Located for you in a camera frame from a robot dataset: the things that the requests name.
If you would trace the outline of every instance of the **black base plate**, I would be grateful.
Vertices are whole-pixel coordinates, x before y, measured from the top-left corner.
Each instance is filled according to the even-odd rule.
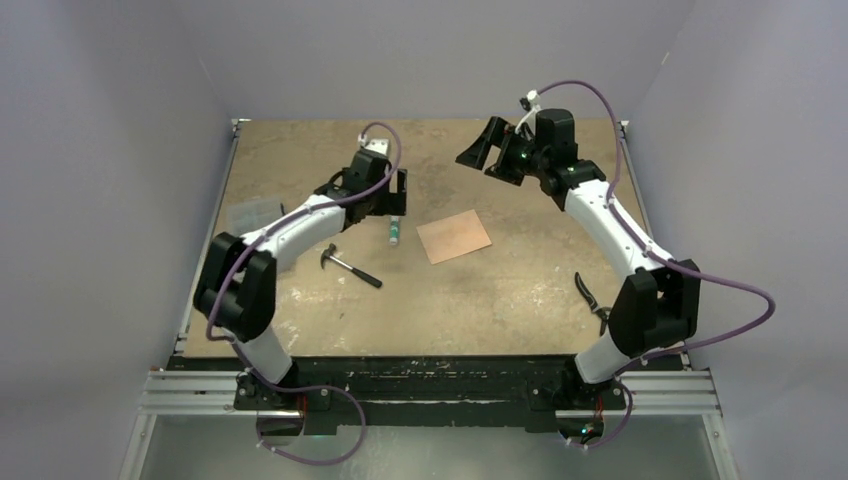
[[[556,432],[551,404],[562,366],[570,355],[295,357],[296,385],[347,389],[362,404],[369,425],[426,427],[522,427]],[[678,356],[653,360],[650,370],[682,370]],[[168,370],[239,371],[236,358],[174,356]],[[242,382],[251,377],[242,376]],[[240,388],[250,385],[240,384]],[[238,410],[294,410],[294,395],[258,388],[238,395]],[[624,408],[621,396],[602,393],[606,410]],[[354,406],[342,395],[308,396],[308,435],[334,434],[338,425],[358,425]],[[594,405],[578,408],[592,410]]]

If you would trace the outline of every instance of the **clear plastic container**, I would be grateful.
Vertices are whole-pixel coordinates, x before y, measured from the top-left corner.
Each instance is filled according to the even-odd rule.
[[[235,236],[258,230],[285,214],[278,197],[248,200],[227,207],[227,231]]]

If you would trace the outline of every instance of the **cable clip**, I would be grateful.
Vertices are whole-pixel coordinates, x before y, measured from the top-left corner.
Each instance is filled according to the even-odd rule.
[[[518,103],[521,104],[521,108],[523,108],[525,112],[529,112],[531,110],[540,110],[539,92],[537,92],[536,90],[530,90],[529,92],[527,92],[527,95],[521,97],[518,100]]]

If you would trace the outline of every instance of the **hammer head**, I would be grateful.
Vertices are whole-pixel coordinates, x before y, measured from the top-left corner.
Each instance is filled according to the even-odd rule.
[[[324,268],[324,262],[328,258],[332,257],[334,253],[336,253],[336,244],[335,243],[331,243],[330,246],[327,247],[326,250],[321,252],[321,269]]]

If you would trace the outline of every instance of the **wooden table surface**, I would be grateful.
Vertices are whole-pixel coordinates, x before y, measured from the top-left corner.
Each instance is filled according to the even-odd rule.
[[[252,121],[242,129],[215,234],[227,206],[278,197],[291,210],[350,164],[366,121]],[[579,271],[601,305],[619,282],[600,249],[527,178],[515,187],[454,163],[486,119],[392,120],[409,170],[400,244],[388,245],[388,217],[371,217],[315,245],[277,281],[273,328],[293,355],[456,355],[575,353],[598,337],[599,320],[574,287]],[[375,128],[371,138],[388,138]],[[608,177],[615,165],[609,120],[577,121],[580,158]],[[629,172],[616,191],[642,223]],[[415,227],[475,209],[492,245],[431,265]],[[343,260],[380,278],[377,290],[319,265],[332,241]],[[185,355],[232,356],[203,335],[192,311]]]

